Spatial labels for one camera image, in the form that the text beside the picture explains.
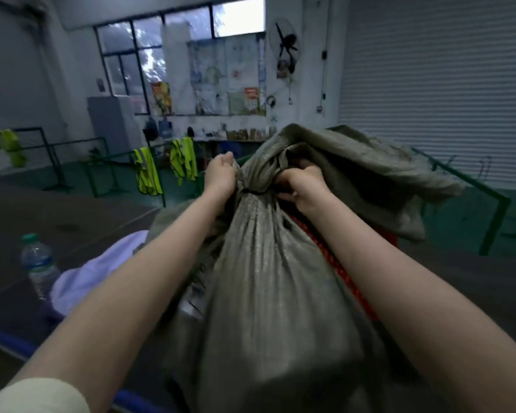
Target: sleeve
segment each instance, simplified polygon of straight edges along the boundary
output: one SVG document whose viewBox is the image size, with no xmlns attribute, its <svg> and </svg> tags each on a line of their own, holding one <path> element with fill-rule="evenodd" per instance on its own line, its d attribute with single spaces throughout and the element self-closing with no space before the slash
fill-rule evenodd
<svg viewBox="0 0 516 413">
<path fill-rule="evenodd" d="M 28 378 L 0 391 L 0 413 L 90 413 L 84 396 L 55 378 Z"/>
</svg>

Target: forearm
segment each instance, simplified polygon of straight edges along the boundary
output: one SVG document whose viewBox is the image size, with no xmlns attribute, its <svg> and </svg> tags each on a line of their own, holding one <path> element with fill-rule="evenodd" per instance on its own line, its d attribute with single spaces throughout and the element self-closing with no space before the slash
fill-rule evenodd
<svg viewBox="0 0 516 413">
<path fill-rule="evenodd" d="M 93 412 L 109 408 L 147 335 L 190 269 L 221 203 L 205 193 L 160 236 L 94 290 L 14 381 L 72 384 Z"/>
<path fill-rule="evenodd" d="M 419 370 L 466 411 L 516 411 L 516 344 L 334 196 L 308 217 Z"/>
</svg>

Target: corrugated metal shutter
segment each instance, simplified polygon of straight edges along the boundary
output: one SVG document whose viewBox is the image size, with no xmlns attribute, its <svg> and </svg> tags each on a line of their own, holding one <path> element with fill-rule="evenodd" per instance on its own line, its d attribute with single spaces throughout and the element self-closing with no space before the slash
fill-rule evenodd
<svg viewBox="0 0 516 413">
<path fill-rule="evenodd" d="M 516 188 L 516 0 L 351 0 L 340 123 Z"/>
</svg>

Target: window pane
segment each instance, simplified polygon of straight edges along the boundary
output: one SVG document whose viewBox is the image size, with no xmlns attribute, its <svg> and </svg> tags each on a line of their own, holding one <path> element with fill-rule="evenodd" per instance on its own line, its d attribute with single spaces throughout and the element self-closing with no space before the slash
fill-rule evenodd
<svg viewBox="0 0 516 413">
<path fill-rule="evenodd" d="M 166 81 L 166 62 L 162 48 L 144 49 L 140 51 L 141 69 L 144 72 L 144 83 L 147 91 L 149 107 L 157 114 L 162 114 L 153 96 L 152 82 Z"/>
<path fill-rule="evenodd" d="M 212 6 L 216 37 L 257 33 L 266 29 L 265 0 L 241 0 Z"/>
<path fill-rule="evenodd" d="M 97 32 L 103 53 L 118 52 L 120 50 L 134 48 L 132 29 L 128 21 L 98 27 Z"/>
<path fill-rule="evenodd" d="M 146 48 L 148 46 L 162 45 L 161 26 L 162 20 L 159 16 L 134 20 L 134 31 L 136 32 L 138 47 Z"/>
<path fill-rule="evenodd" d="M 187 21 L 190 26 L 191 40 L 212 39 L 210 29 L 210 14 L 207 7 L 201 9 L 181 11 L 179 13 L 165 14 L 165 23 L 183 23 Z"/>
<path fill-rule="evenodd" d="M 109 80 L 111 81 L 111 89 L 113 90 L 113 95 L 125 96 L 126 87 L 124 86 L 122 72 L 120 71 L 119 57 L 115 55 L 113 57 L 105 57 L 103 59 L 105 60 L 107 74 L 109 75 Z"/>
<path fill-rule="evenodd" d="M 128 94 L 132 99 L 134 112 L 147 113 L 145 104 L 144 89 L 141 86 L 140 71 L 138 69 L 138 60 L 136 54 L 121 55 L 120 60 L 124 69 L 124 78 L 126 78 L 126 85 L 128 86 Z"/>
</svg>

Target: lavender fabric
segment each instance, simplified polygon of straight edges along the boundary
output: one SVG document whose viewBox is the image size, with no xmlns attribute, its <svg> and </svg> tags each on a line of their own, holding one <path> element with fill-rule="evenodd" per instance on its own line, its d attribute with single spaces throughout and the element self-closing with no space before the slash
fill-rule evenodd
<svg viewBox="0 0 516 413">
<path fill-rule="evenodd" d="M 53 308 L 67 316 L 86 295 L 132 256 L 132 252 L 145 242 L 148 230 L 124 236 L 100 256 L 80 268 L 62 273 L 50 292 Z"/>
</svg>

